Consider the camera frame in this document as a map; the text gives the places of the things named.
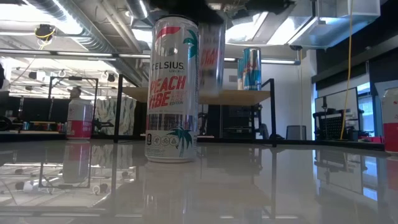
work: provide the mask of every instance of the white can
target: white can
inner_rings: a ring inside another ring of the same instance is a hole
[[[196,156],[198,26],[179,16],[159,19],[152,33],[145,155],[154,162]]]
[[[398,88],[387,89],[382,99],[384,149],[398,154]]]
[[[225,25],[200,24],[200,94],[218,96],[223,88]]]
[[[93,105],[90,100],[73,99],[69,103],[67,138],[89,139],[93,125]]]

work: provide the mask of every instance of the exposed ductwork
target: exposed ductwork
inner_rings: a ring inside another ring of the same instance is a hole
[[[148,10],[142,0],[126,0],[126,5],[133,18],[143,20],[148,17]]]
[[[116,52],[116,49],[106,40],[102,33],[92,24],[80,8],[71,0],[23,0],[43,13],[50,14],[62,23],[79,26],[82,38],[75,40],[90,52]],[[136,85],[140,86],[142,77],[125,61],[118,58],[116,61],[107,62],[121,73],[125,74]]]

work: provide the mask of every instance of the can lid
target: can lid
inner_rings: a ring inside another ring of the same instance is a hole
[[[164,18],[167,18],[167,17],[179,17],[179,18],[183,18],[183,19],[188,19],[189,21],[193,22],[196,26],[198,25],[198,21],[196,21],[196,20],[194,20],[194,19],[191,19],[191,18],[189,18],[189,17],[187,17],[187,16],[178,15],[178,14],[169,14],[169,15],[166,15],[166,16],[161,16],[161,17],[159,17],[159,18],[155,21],[155,23],[156,23],[157,21],[159,21],[159,20],[161,20],[161,19],[164,19]]]

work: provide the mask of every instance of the metal pipe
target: metal pipe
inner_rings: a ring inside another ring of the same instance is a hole
[[[90,36],[91,38],[76,39],[76,41],[91,52],[116,52],[117,50],[108,42],[105,36],[98,30],[98,28],[87,18],[81,9],[71,0],[24,0],[25,3],[36,7],[43,13],[53,16],[60,22],[67,22],[78,25],[82,28],[82,35]],[[129,75],[131,78],[142,82],[142,77],[139,73],[128,65],[123,59],[117,58],[116,61],[107,62],[116,69]]]
[[[134,43],[127,37],[127,35],[123,32],[123,30],[117,25],[116,21],[113,19],[112,15],[108,12],[107,6],[103,5],[104,1],[98,0],[98,7],[104,11],[106,18],[108,21],[112,24],[116,32],[122,37],[122,39],[125,41],[125,43],[131,48],[131,49],[136,49],[136,46],[134,46]]]
[[[138,40],[132,33],[132,30],[129,27],[127,27],[127,25],[125,25],[123,19],[120,17],[120,15],[118,14],[118,12],[114,8],[114,6],[111,5],[108,0],[103,0],[103,4],[107,8],[107,10],[109,10],[109,12],[115,17],[115,19],[117,20],[119,25],[122,27],[122,29],[126,32],[127,36],[130,38],[131,42],[135,45],[135,47],[136,47],[135,50],[137,52],[142,52],[141,48],[139,47]]]
[[[126,0],[126,4],[133,18],[143,20],[148,17],[148,10],[142,0]]]

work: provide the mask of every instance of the wooden shelf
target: wooden shelf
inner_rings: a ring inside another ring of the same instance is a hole
[[[123,93],[141,103],[146,103],[148,99],[147,87],[123,87]],[[252,106],[270,96],[270,91],[223,90],[217,97],[199,96],[199,104]]]

